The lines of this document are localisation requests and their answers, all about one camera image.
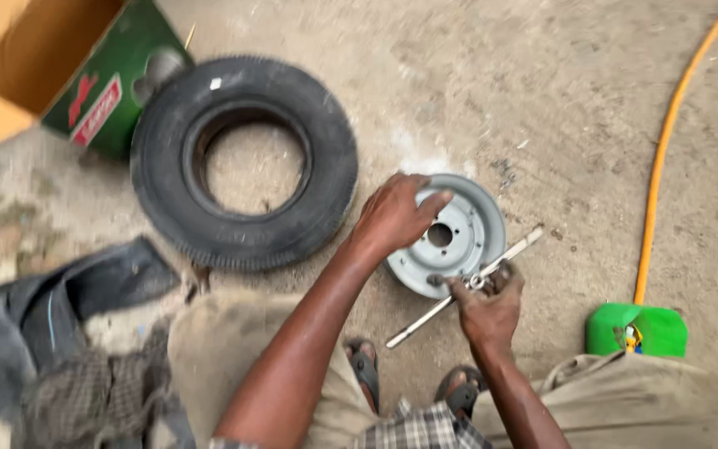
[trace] man's left hand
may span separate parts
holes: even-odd
[[[434,193],[417,207],[417,191],[431,182],[423,175],[396,173],[367,199],[351,239],[359,248],[384,258],[414,244],[453,199],[450,192]]]

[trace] plaid shirt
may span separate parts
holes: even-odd
[[[466,419],[456,419],[441,401],[431,407],[412,409],[401,400],[393,418],[368,427],[348,448],[353,449],[492,449]],[[242,444],[214,439],[210,449],[258,449],[255,444]]]

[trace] green container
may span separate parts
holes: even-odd
[[[589,354],[608,355],[626,349],[626,337],[637,340],[634,352],[683,357],[688,330],[674,310],[626,303],[605,303],[586,320]]]
[[[148,99],[192,65],[152,0],[127,1],[45,113],[43,125],[79,146],[125,159]]]

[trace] cross wrench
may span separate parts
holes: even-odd
[[[511,248],[506,250],[503,256],[498,257],[494,260],[494,262],[484,267],[484,269],[470,276],[470,279],[467,281],[467,287],[472,290],[478,290],[484,287],[486,279],[496,269],[498,269],[498,267],[500,266],[500,262],[502,262],[503,260],[511,260],[518,254],[520,254],[520,252],[522,252],[525,248],[528,248],[529,246],[534,244],[534,242],[538,240],[542,236],[542,234],[544,234],[544,229],[541,225],[534,228],[533,231],[529,232],[523,240],[520,240],[519,242],[513,244]],[[404,340],[412,336],[412,334],[423,324],[427,323],[439,312],[448,308],[448,306],[451,305],[454,301],[455,300],[453,299],[453,296],[448,296],[444,300],[436,303],[434,307],[430,308],[428,311],[425,312],[425,315],[421,316],[416,321],[403,328],[393,338],[389,339],[386,344],[387,348],[395,349],[399,344],[403,343]]]

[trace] center hole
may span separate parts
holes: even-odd
[[[428,233],[426,233],[426,235],[428,236],[428,241],[430,241],[431,244],[440,248],[448,246],[451,243],[451,240],[453,240],[453,232],[442,223],[432,225],[431,228],[428,228]]]
[[[293,196],[303,163],[290,130],[249,123],[213,139],[207,150],[207,188],[225,209],[263,215]]]

